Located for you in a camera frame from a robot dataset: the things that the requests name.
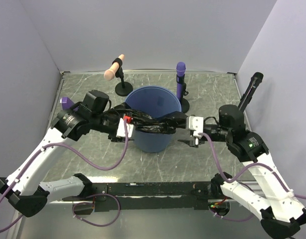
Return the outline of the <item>black trash bag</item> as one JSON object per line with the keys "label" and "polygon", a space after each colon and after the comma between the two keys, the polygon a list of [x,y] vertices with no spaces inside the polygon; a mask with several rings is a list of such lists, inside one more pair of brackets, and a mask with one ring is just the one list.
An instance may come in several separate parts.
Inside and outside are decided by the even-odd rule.
{"label": "black trash bag", "polygon": [[105,111],[102,119],[117,121],[124,115],[131,116],[135,129],[145,133],[174,134],[178,128],[186,128],[187,115],[183,112],[174,111],[155,118],[143,111],[132,109],[127,103],[121,103]]}

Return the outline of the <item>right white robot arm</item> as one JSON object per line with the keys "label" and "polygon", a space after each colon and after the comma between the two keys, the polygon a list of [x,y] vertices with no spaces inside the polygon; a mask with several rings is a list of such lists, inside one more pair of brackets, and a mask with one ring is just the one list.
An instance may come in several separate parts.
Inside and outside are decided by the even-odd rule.
{"label": "right white robot arm", "polygon": [[[211,180],[216,198],[228,197],[256,216],[264,231],[273,239],[292,238],[306,224],[306,207],[302,196],[290,189],[263,139],[246,129],[244,106],[224,105],[219,108],[216,124],[207,125],[203,117],[179,114],[178,128],[191,132],[191,147],[208,141],[218,173]],[[219,163],[214,142],[225,142],[243,169],[231,177]]]}

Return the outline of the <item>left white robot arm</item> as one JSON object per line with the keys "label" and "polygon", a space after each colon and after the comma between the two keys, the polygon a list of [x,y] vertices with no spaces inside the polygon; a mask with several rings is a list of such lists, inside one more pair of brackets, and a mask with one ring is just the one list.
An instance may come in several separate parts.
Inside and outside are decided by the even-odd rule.
{"label": "left white robot arm", "polygon": [[0,177],[2,197],[25,217],[32,217],[47,203],[66,197],[87,200],[94,192],[93,183],[82,173],[55,182],[44,182],[45,175],[67,149],[99,170],[116,168],[118,163],[109,167],[96,165],[72,144],[91,130],[108,134],[111,141],[128,143],[133,132],[130,116],[128,104],[112,107],[109,96],[97,90],[88,91],[81,102],[62,103],[62,110],[35,151],[8,177]]}

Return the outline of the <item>blue plastic trash bin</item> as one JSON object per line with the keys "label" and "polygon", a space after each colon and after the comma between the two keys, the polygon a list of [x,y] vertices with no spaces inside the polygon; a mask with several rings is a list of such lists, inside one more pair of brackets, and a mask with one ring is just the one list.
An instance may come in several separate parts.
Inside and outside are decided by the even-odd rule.
{"label": "blue plastic trash bin", "polygon": [[132,91],[125,99],[131,107],[136,124],[133,139],[136,147],[147,153],[166,149],[174,130],[167,126],[164,116],[181,111],[178,98],[160,86],[144,86]]}

